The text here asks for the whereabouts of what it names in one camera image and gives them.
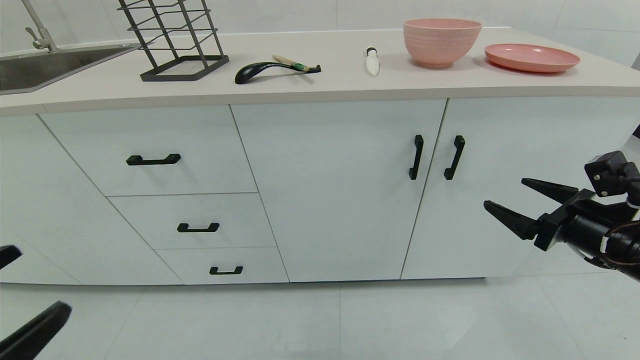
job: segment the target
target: white cabinet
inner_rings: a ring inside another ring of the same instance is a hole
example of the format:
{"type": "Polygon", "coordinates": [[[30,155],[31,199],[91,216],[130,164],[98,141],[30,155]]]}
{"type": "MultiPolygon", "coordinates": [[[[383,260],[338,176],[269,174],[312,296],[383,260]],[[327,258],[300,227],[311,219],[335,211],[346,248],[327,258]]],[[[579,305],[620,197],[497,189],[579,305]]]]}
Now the white cabinet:
{"type": "Polygon", "coordinates": [[[257,193],[123,196],[110,201],[153,249],[276,246],[257,193]]]}
{"type": "Polygon", "coordinates": [[[483,208],[529,217],[558,207],[520,184],[586,186],[583,166],[619,149],[640,122],[637,98],[451,99],[406,257],[403,279],[511,275],[533,249],[483,208]],[[451,180],[444,177],[466,140],[451,180]]]}
{"type": "Polygon", "coordinates": [[[400,278],[444,105],[232,107],[291,281],[400,278]]]}
{"type": "Polygon", "coordinates": [[[228,106],[42,118],[106,196],[256,192],[228,106]]]}
{"type": "Polygon", "coordinates": [[[73,278],[181,283],[37,116],[1,118],[0,153],[2,224],[73,278]]]}
{"type": "Polygon", "coordinates": [[[0,246],[2,245],[15,245],[20,249],[22,256],[0,270],[0,282],[80,285],[77,280],[4,225],[0,226],[0,246]]]}

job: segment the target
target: wooden handle brush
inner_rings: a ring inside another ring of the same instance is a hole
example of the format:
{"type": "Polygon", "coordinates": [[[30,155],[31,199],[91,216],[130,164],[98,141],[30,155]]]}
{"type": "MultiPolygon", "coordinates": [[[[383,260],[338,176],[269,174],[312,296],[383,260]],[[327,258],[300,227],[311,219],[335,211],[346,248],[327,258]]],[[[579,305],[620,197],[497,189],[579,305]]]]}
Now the wooden handle brush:
{"type": "Polygon", "coordinates": [[[301,64],[301,63],[296,63],[295,61],[291,60],[291,59],[287,59],[284,56],[280,56],[280,55],[273,55],[273,58],[279,62],[279,63],[283,63],[283,64],[287,64],[287,65],[291,65],[294,68],[300,70],[300,71],[304,71],[304,72],[308,72],[309,70],[311,70],[310,67],[301,64]]]}

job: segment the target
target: pink bowl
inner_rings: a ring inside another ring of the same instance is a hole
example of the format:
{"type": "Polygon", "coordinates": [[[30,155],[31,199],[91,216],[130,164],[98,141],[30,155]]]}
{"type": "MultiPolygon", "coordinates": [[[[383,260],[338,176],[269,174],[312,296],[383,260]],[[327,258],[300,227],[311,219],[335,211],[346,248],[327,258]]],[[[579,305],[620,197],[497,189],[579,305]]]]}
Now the pink bowl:
{"type": "Polygon", "coordinates": [[[492,63],[521,71],[561,72],[580,62],[580,58],[564,50],[529,44],[495,44],[485,47],[492,63]]]}
{"type": "Polygon", "coordinates": [[[461,19],[414,19],[404,23],[404,44],[425,67],[448,67],[471,50],[482,24],[461,19]]]}

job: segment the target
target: drawer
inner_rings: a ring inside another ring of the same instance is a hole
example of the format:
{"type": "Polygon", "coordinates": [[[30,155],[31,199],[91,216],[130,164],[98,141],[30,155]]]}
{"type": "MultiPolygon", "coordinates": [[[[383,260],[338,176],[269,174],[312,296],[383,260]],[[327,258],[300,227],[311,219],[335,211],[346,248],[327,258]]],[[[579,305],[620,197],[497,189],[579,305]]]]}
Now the drawer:
{"type": "Polygon", "coordinates": [[[158,250],[187,285],[289,282],[276,247],[158,250]]]}
{"type": "Polygon", "coordinates": [[[153,249],[276,246],[257,193],[109,200],[153,249]]]}
{"type": "Polygon", "coordinates": [[[228,106],[80,111],[42,119],[106,196],[257,191],[228,106]]]}

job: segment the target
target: pink plate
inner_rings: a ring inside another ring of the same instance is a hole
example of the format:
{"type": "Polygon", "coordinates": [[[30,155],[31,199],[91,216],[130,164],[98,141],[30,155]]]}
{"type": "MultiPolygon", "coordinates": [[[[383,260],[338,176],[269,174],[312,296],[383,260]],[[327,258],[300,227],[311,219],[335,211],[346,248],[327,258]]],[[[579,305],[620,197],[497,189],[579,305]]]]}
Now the pink plate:
{"type": "Polygon", "coordinates": [[[486,58],[510,69],[530,72],[561,72],[580,62],[564,50],[529,44],[495,44],[485,47],[486,58]]]}

